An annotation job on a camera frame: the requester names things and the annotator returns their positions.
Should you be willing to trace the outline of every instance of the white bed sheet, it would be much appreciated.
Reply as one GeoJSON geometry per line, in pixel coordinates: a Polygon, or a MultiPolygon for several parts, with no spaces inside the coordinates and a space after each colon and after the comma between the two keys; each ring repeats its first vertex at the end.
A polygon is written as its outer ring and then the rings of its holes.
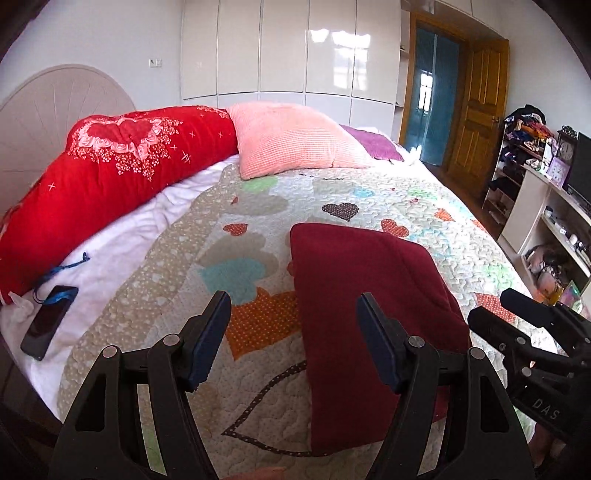
{"type": "MultiPolygon", "coordinates": [[[[375,168],[394,168],[401,177],[437,182],[421,162],[414,161],[403,148],[399,151],[405,158],[403,163],[376,160],[375,168]]],[[[238,155],[235,155],[167,187],[145,205],[88,239],[66,258],[64,265],[79,261],[83,252],[87,252],[90,261],[59,272],[38,292],[40,298],[45,298],[55,285],[80,288],[42,361],[27,356],[20,349],[21,341],[40,308],[33,303],[31,292],[23,297],[22,306],[12,304],[0,309],[0,332],[16,364],[56,417],[61,375],[72,347],[94,324],[118,288],[141,265],[158,236],[187,212],[199,194],[219,181],[226,166],[237,160],[238,155]]]]}

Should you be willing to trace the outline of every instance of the phone strap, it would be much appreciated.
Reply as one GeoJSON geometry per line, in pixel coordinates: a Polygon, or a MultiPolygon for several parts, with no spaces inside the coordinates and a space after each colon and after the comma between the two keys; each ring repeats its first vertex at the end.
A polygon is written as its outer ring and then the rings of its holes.
{"type": "Polygon", "coordinates": [[[51,278],[55,277],[62,270],[65,270],[66,268],[77,267],[78,265],[88,262],[89,260],[90,260],[90,257],[86,254],[86,252],[84,252],[82,254],[82,260],[80,260],[79,262],[72,263],[70,265],[62,265],[60,267],[52,268],[49,272],[47,272],[45,275],[43,275],[41,277],[41,279],[39,280],[39,283],[34,288],[33,300],[35,300],[35,302],[40,303],[42,305],[51,305],[53,303],[59,302],[62,299],[73,300],[74,299],[74,289],[73,288],[71,288],[70,290],[61,291],[59,293],[56,293],[55,295],[53,295],[51,297],[47,297],[45,300],[39,299],[39,297],[37,296],[37,290],[39,290],[41,285],[43,285],[46,281],[50,280],[51,278]]]}

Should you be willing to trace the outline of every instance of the headboard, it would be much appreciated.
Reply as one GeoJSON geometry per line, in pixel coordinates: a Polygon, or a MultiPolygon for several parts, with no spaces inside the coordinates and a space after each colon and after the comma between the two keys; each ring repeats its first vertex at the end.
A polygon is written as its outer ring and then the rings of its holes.
{"type": "Polygon", "coordinates": [[[0,106],[0,218],[64,150],[80,118],[134,110],[117,82],[84,65],[59,65],[24,82],[0,106]]]}

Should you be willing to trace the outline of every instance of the patterned quilt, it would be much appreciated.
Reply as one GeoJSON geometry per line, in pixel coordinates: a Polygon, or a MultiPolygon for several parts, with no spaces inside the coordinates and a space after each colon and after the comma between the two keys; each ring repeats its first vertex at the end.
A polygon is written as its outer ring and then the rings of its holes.
{"type": "MultiPolygon", "coordinates": [[[[435,179],[384,167],[296,170],[242,181],[231,165],[158,238],[73,348],[61,379],[60,416],[102,348],[149,347],[225,290],[233,304],[230,325],[207,382],[189,395],[218,475],[281,465],[290,479],[364,478],[379,443],[322,457],[309,450],[310,390],[290,273],[289,231],[300,222],[382,230],[418,242],[464,317],[484,305],[535,345],[549,340],[501,309],[504,289],[527,293],[525,286],[482,225],[435,179]]],[[[477,336],[472,340],[504,378],[500,354],[477,336]]],[[[148,456],[162,470],[147,390],[140,393],[148,456]]],[[[523,424],[531,430],[531,421],[523,424]]],[[[433,424],[424,470],[436,463],[443,426],[444,420],[433,424]]]]}

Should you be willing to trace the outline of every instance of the smartphone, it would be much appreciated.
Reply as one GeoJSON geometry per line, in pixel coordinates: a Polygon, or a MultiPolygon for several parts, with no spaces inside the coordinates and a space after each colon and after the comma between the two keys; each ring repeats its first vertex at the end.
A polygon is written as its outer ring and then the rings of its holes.
{"type": "Polygon", "coordinates": [[[70,305],[74,302],[76,295],[78,295],[78,288],[57,285],[48,296],[50,299],[65,291],[71,291],[67,298],[60,299],[55,303],[41,305],[25,334],[25,338],[22,339],[21,350],[37,360],[43,360],[43,357],[45,357],[57,328],[60,326],[70,305]]]}

